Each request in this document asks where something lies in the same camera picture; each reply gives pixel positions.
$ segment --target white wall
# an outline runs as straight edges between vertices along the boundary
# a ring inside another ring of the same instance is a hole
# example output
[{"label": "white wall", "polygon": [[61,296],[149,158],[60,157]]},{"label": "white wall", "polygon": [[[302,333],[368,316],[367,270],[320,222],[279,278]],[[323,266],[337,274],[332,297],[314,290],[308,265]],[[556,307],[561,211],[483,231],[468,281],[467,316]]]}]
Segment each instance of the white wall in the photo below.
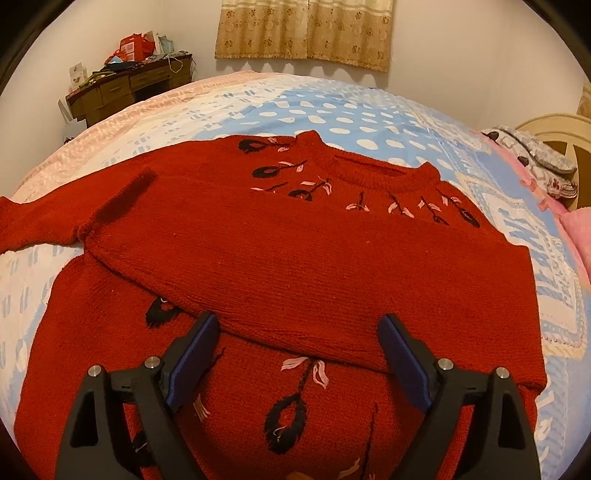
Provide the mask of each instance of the white wall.
[{"label": "white wall", "polygon": [[151,29],[193,53],[196,79],[240,69],[326,77],[424,103],[474,128],[575,113],[584,74],[522,0],[397,0],[389,73],[320,60],[215,60],[222,0],[76,0],[31,47],[0,96],[0,194],[61,145],[69,67],[100,69]]},{"label": "white wall", "polygon": [[584,74],[522,0],[397,0],[389,73],[317,60],[215,60],[222,0],[164,0],[163,31],[191,51],[197,78],[240,69],[378,86],[474,128],[575,113]]},{"label": "white wall", "polygon": [[160,0],[76,0],[27,52],[0,96],[0,195],[62,145],[57,101],[68,94],[69,68],[90,74],[119,40],[158,28]]}]

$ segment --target black embroidered flower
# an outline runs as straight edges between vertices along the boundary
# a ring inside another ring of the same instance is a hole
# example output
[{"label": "black embroidered flower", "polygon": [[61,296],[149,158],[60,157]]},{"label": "black embroidered flower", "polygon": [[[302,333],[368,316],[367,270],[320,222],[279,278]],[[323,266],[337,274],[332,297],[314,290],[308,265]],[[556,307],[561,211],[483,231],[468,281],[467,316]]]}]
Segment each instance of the black embroidered flower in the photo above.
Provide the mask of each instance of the black embroidered flower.
[{"label": "black embroidered flower", "polygon": [[277,139],[275,137],[269,137],[268,142],[263,142],[262,140],[258,140],[256,138],[245,138],[244,140],[240,140],[238,143],[238,148],[242,150],[244,153],[253,153],[263,150],[267,147],[279,147],[280,151],[288,150],[289,144],[277,143]]},{"label": "black embroidered flower", "polygon": [[[288,395],[275,402],[265,419],[265,439],[269,450],[277,455],[284,455],[294,447],[300,439],[306,426],[307,409],[302,399],[302,391],[306,381],[310,377],[314,361],[309,360],[308,366],[302,375],[293,395]],[[288,413],[291,417],[289,424],[282,422],[282,415]]]},{"label": "black embroidered flower", "polygon": [[300,162],[296,165],[294,165],[293,163],[286,162],[286,161],[281,161],[281,162],[279,162],[280,164],[282,164],[281,167],[277,167],[277,166],[259,167],[259,168],[256,168],[255,170],[253,170],[252,176],[255,177],[256,179],[270,179],[271,177],[277,177],[279,175],[279,173],[281,172],[281,170],[285,170],[287,168],[295,168],[295,170],[297,172],[301,172],[304,169],[304,164],[306,163],[306,161],[307,160],[304,160],[303,162]]},{"label": "black embroidered flower", "polygon": [[332,185],[330,184],[330,179],[326,179],[326,180],[321,179],[321,181],[318,183],[303,181],[302,184],[308,185],[308,186],[311,186],[310,184],[312,184],[313,187],[310,190],[305,190],[305,189],[292,190],[291,192],[288,193],[288,196],[293,197],[293,198],[301,198],[303,200],[306,200],[307,202],[311,202],[312,200],[314,200],[314,197],[312,196],[312,194],[316,190],[318,190],[319,188],[323,188],[328,195],[330,195],[332,193]]},{"label": "black embroidered flower", "polygon": [[439,190],[438,192],[439,195],[441,195],[441,199],[444,205],[447,206],[449,202],[451,202],[452,205],[458,209],[458,211],[460,212],[460,216],[465,221],[467,221],[475,228],[480,228],[480,222],[476,220],[476,218],[470,212],[468,212],[468,210],[460,206],[462,201],[458,197],[448,197],[447,195],[442,194]]},{"label": "black embroidered flower", "polygon": [[150,308],[146,312],[146,324],[150,328],[157,328],[165,323],[170,322],[175,318],[182,310],[169,304],[166,300],[158,297],[152,302]]}]

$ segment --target gray patterned cloth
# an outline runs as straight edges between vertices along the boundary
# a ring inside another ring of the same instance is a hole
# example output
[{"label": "gray patterned cloth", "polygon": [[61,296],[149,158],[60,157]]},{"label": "gray patterned cloth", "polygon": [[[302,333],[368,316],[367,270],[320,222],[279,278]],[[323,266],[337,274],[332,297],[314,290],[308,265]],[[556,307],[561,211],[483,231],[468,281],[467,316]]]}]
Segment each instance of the gray patterned cloth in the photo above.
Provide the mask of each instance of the gray patterned cloth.
[{"label": "gray patterned cloth", "polygon": [[517,139],[542,167],[559,175],[568,175],[577,170],[577,163],[574,160],[560,154],[529,132],[515,130],[509,127],[498,128]]},{"label": "gray patterned cloth", "polygon": [[579,194],[577,184],[562,175],[574,173],[576,162],[561,155],[528,132],[509,127],[495,127],[482,131],[499,145],[509,149],[527,168],[537,184],[556,199],[572,199]]}]

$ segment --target wooden headboard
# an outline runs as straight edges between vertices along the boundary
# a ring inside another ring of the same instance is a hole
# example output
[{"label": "wooden headboard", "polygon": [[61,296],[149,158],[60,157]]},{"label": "wooden headboard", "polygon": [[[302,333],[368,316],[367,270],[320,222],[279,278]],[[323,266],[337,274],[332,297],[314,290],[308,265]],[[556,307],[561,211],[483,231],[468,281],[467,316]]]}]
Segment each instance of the wooden headboard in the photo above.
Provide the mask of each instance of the wooden headboard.
[{"label": "wooden headboard", "polygon": [[577,162],[577,171],[569,178],[579,186],[579,195],[575,199],[565,199],[563,203],[569,210],[591,206],[591,119],[552,113],[529,120],[517,130],[527,130]]}]

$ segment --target red sweater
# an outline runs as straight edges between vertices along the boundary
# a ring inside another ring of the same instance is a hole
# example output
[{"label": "red sweater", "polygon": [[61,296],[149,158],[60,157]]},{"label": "red sweater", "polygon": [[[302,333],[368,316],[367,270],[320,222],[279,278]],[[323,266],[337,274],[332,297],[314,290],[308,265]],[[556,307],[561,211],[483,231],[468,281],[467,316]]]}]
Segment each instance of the red sweater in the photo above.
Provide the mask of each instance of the red sweater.
[{"label": "red sweater", "polygon": [[[56,278],[17,412],[17,441],[42,480],[88,367],[161,354],[204,309],[220,314],[220,356],[195,392],[199,413],[184,408],[178,422],[210,480],[332,480],[354,465],[351,478],[386,480],[421,421],[386,374],[376,337],[386,312],[460,367],[509,368],[535,423],[545,372],[528,250],[429,164],[391,166],[315,132],[227,137],[135,157],[30,204],[1,200],[0,251],[85,245]],[[186,313],[154,325],[158,297]],[[305,425],[294,402],[268,431],[286,398],[305,405]],[[283,429],[299,440],[274,443]]]}]

